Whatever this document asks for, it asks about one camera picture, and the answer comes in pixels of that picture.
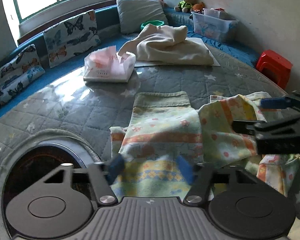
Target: transparent plastic bin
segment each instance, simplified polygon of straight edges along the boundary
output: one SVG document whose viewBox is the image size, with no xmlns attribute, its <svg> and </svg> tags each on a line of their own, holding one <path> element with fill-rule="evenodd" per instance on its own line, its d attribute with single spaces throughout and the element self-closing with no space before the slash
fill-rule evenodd
<svg viewBox="0 0 300 240">
<path fill-rule="evenodd" d="M 223 11 L 218 11 L 218 10 L 214 10 L 214 9 L 206 9 L 206 8 L 204 8 L 203 11 L 204 11 L 204 15 L 215 17 L 215 18 L 222 19 L 222 20 L 226 20 L 229 17 L 229 15 Z"/>
<path fill-rule="evenodd" d="M 194 32 L 220 43 L 231 42 L 236 33 L 238 20 L 230 17 L 226 20 L 199 13 L 193 14 Z"/>
</svg>

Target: ribbed gray panel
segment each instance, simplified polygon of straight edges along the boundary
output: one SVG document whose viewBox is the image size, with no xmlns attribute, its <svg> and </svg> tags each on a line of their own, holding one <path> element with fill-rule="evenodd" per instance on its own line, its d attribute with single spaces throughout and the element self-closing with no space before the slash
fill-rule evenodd
<svg viewBox="0 0 300 240">
<path fill-rule="evenodd" d="M 64 239 L 238 240 L 218 231 L 200 208 L 186 207 L 175 197 L 125 197 L 114 207 L 100 208 L 85 228 Z"/>
</svg>

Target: beige cloth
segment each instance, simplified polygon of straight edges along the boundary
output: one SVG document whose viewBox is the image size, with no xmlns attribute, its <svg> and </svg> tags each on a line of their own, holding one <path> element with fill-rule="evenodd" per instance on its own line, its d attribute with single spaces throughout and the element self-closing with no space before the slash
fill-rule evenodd
<svg viewBox="0 0 300 240">
<path fill-rule="evenodd" d="M 213 59 L 208 48 L 187 41 L 186 26 L 146 25 L 137 38 L 127 41 L 119 50 L 122 56 L 129 51 L 142 61 L 163 61 L 174 64 L 209 65 Z"/>
<path fill-rule="evenodd" d="M 291 240 L 300 240 L 300 220 L 296 218 L 288 234 Z"/>
</svg>

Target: blue sofa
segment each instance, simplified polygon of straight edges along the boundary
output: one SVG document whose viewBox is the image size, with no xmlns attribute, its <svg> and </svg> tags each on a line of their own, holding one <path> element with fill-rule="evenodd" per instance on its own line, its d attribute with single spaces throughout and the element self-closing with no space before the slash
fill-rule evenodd
<svg viewBox="0 0 300 240">
<path fill-rule="evenodd" d="M 194 33 L 193 21 L 189 19 L 189 14 L 184 14 L 182 12 L 175 12 L 173 8 L 165 8 L 164 12 L 171 26 L 180 26 L 187 25 L 188 27 L 188 37 L 198 37 L 201 38 L 206 44 L 216 47 L 231 56 L 241 60 L 244 63 L 247 63 L 251 67 L 254 67 L 259 54 L 254 52 L 252 49 L 243 46 L 237 42 L 231 44 L 221 44 L 214 40 L 211 40 L 206 37 L 202 37 Z M 70 71 L 83 66 L 84 58 L 91 52 L 96 49 L 105 48 L 108 46 L 116 45 L 117 50 L 129 39 L 132 39 L 136 34 L 131 36 L 121 35 L 120 34 L 120 22 L 117 6 L 109 6 L 103 9 L 96 10 L 96 21 L 98 25 L 98 35 L 101 39 L 101 45 L 87 51 L 83 54 L 80 54 L 76 57 L 71 58 L 70 60 L 61 63 L 55 68 L 49 68 L 49 58 L 44 41 L 43 33 L 39 33 L 33 38 L 21 44 L 13 52 L 11 52 L 7 57 L 0 61 L 0 67 L 12 60 L 20 51 L 30 44 L 34 44 L 42 67 L 45 69 L 45 74 L 40 78 L 35 80 L 33 83 L 29 84 L 20 94 L 15 98 L 9 101 L 8 104 L 0 106 L 0 117 L 16 106 L 19 102 L 23 101 L 34 92 L 45 87 L 49 83 L 58 79 L 59 77 L 69 73 Z"/>
</svg>

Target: tissue package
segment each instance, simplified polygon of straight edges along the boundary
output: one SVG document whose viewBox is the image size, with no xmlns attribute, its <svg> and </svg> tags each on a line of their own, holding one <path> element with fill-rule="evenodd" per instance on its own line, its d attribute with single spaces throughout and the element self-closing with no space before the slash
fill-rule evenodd
<svg viewBox="0 0 300 240">
<path fill-rule="evenodd" d="M 84 58 L 84 81 L 128 82 L 136 55 L 126 52 L 117 55 L 116 46 L 98 49 Z"/>
</svg>

